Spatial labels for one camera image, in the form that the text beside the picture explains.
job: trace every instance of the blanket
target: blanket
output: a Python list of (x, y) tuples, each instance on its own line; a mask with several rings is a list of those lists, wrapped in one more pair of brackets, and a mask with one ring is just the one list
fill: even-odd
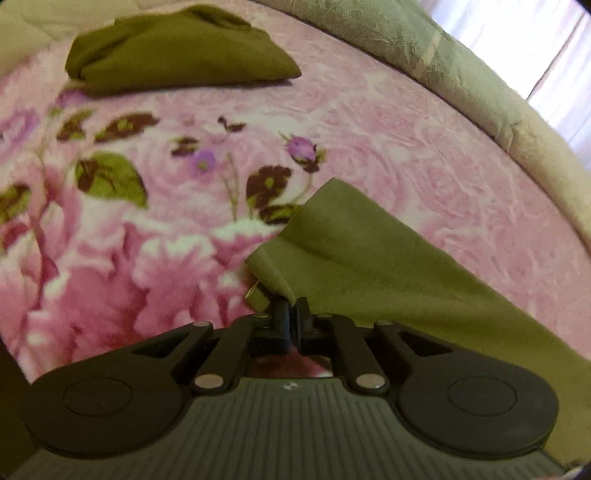
[(591, 172), (529, 104), (415, 0), (258, 0), (385, 60), (488, 133), (591, 249)]

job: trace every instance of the metal rivet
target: metal rivet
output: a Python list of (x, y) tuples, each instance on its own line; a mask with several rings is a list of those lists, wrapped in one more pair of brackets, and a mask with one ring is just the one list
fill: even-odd
[(223, 378), (218, 374), (199, 375), (195, 379), (195, 385), (200, 388), (207, 388), (208, 390), (211, 390), (212, 388), (221, 387), (223, 385)]
[(363, 374), (355, 379), (355, 383), (361, 388), (375, 389), (383, 387), (386, 379), (378, 374)]

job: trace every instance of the floral pattern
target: floral pattern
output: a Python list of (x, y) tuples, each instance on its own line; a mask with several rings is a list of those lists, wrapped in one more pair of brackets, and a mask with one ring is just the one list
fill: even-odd
[[(29, 380), (248, 313), (244, 260), (331, 177), (591, 358), (586, 250), (491, 139), (309, 25), (252, 2), (220, 6), (266, 29), (302, 77), (93, 100), (62, 90), (66, 41), (3, 82), (0, 335)], [(319, 373), (297, 355), (259, 367)]]
[(39, 116), (32, 108), (18, 109), (8, 118), (0, 119), (0, 164), (9, 161), (39, 122)]

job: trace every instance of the pink rose print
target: pink rose print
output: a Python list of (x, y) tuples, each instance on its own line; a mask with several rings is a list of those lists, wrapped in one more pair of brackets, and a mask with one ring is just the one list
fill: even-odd
[(404, 170), (424, 205), (444, 216), (449, 227), (480, 224), (476, 196), (461, 188), (441, 158), (414, 159), (404, 164)]
[(252, 313), (244, 295), (256, 279), (247, 270), (244, 261), (280, 230), (258, 220), (240, 219), (212, 232), (210, 240), (215, 248), (215, 259), (223, 268), (217, 279), (217, 304), (223, 325), (227, 326), (239, 316)]
[(139, 250), (132, 278), (146, 292), (135, 330), (154, 336), (171, 329), (174, 318), (187, 310), (194, 319), (219, 326), (215, 282), (219, 269), (211, 242), (201, 235), (175, 240), (154, 238)]
[(243, 218), (213, 230), (210, 240), (215, 258), (228, 270), (236, 270), (256, 248), (276, 236), (281, 230), (259, 220)]
[(414, 111), (400, 105), (359, 97), (348, 100), (342, 109), (360, 131), (387, 135), (406, 147), (425, 146), (418, 135), (425, 120)]
[(39, 116), (33, 109), (17, 110), (9, 118), (0, 120), (0, 164), (10, 159), (39, 123)]
[(349, 134), (326, 138), (326, 164), (314, 174), (314, 183), (321, 186), (337, 177), (358, 188), (393, 215), (402, 212), (407, 194), (395, 159), (377, 150), (371, 138)]

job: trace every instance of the towel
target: towel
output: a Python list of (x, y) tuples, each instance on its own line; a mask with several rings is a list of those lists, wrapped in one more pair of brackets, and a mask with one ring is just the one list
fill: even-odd
[(306, 296), (312, 312), (393, 320), (535, 372), (560, 402), (545, 451), (591, 459), (591, 362), (352, 186), (330, 180), (246, 264), (255, 310), (269, 292)]
[(70, 78), (82, 80), (92, 96), (301, 75), (265, 31), (210, 5), (120, 18), (80, 35), (72, 44), (66, 71)]

